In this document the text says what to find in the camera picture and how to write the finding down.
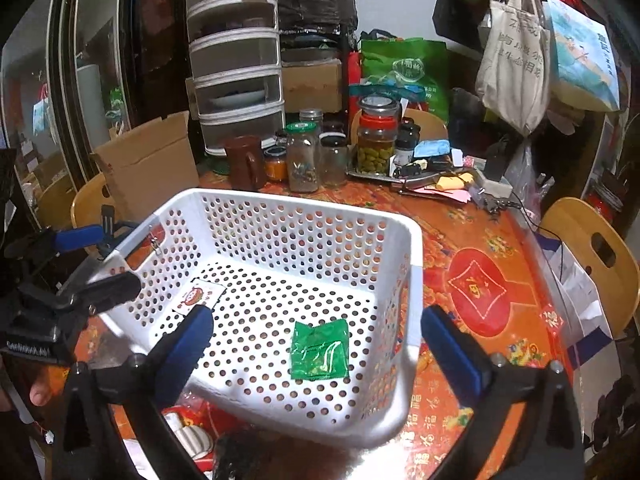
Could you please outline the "person's left hand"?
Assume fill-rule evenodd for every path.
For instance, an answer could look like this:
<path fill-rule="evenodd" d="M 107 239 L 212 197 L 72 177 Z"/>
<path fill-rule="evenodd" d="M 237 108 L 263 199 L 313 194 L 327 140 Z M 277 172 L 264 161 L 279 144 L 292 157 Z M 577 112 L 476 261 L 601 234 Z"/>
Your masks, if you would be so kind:
<path fill-rule="evenodd" d="M 41 408 L 49 402 L 52 394 L 49 374 L 42 363 L 2 354 L 1 369 L 5 368 L 17 391 L 28 394 L 30 404 Z"/>

